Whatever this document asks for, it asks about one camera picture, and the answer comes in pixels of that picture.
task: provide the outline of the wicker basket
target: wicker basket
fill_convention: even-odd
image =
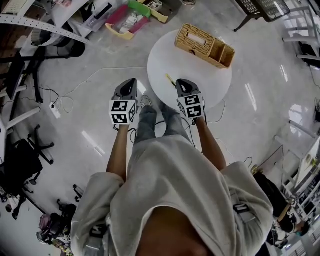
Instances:
[[[191,34],[200,39],[193,40]],[[190,24],[183,24],[177,35],[174,45],[189,52],[219,69],[228,69],[235,55],[235,50],[209,33]]]

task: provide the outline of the glossy floor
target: glossy floor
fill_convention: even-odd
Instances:
[[[117,134],[108,114],[109,100],[115,88],[126,79],[137,78],[156,101],[146,69],[149,53],[157,40],[179,29],[183,23],[193,24],[220,37],[236,52],[225,102],[206,110],[210,122],[218,121],[223,114],[221,121],[208,125],[229,163],[252,157],[253,164],[260,164],[279,147],[274,136],[280,133],[300,147],[308,145],[308,137],[286,123],[290,118],[317,130],[313,112],[320,88],[315,86],[310,68],[296,58],[296,46],[282,41],[282,37],[288,34],[288,21],[284,18],[272,23],[263,19],[252,20],[237,33],[233,32],[244,17],[245,14],[232,1],[198,0],[195,6],[183,6],[168,24],[153,19],[131,41],[110,37],[102,28],[90,38],[106,50],[87,46],[79,58],[46,60],[39,71],[42,88],[49,87],[63,96],[85,82],[67,95],[74,100],[71,113],[62,110],[65,108],[69,112],[73,104],[63,98],[61,118],[56,119],[49,109],[49,92],[41,91],[44,96],[41,112],[15,128],[15,137],[26,138],[39,124],[42,142],[55,143],[55,147],[47,152],[53,157],[54,164],[42,161],[43,171],[38,184],[30,186],[34,191],[31,197],[46,211],[55,212],[57,199],[75,202],[73,184],[84,189],[92,174],[106,170]],[[315,82],[320,84],[320,72],[315,69],[312,72]],[[34,97],[30,84],[29,80],[28,90],[20,95],[21,98]],[[22,99],[17,112],[22,113],[37,105]],[[132,127],[136,127],[137,122],[138,117]],[[164,130],[164,124],[157,126],[159,136]],[[196,128],[192,127],[191,131],[200,149]],[[131,150],[129,141],[128,158]]]

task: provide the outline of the strap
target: strap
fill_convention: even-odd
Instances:
[[[234,189],[231,189],[230,195],[231,195],[233,210],[238,214],[241,220],[244,223],[253,221],[256,218],[256,216],[251,212],[247,204],[240,202],[237,191]]]
[[[110,230],[108,225],[108,216],[102,224],[95,225],[90,230],[89,241],[84,248],[84,256],[104,256],[109,254],[108,243],[103,243],[103,239],[109,241]]]

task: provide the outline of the electrical outlet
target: electrical outlet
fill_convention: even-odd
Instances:
[[[59,112],[59,109],[57,109],[57,107],[53,104],[53,102],[50,103],[49,107],[52,113],[54,114],[55,118],[59,119],[61,117],[61,114]]]

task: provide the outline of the gray pants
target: gray pants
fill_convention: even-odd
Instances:
[[[161,112],[166,123],[166,130],[163,136],[181,135],[190,142],[189,136],[182,125],[180,113],[165,104],[163,104]],[[157,112],[152,106],[146,105],[140,113],[140,122],[134,144],[156,138],[156,122]]]

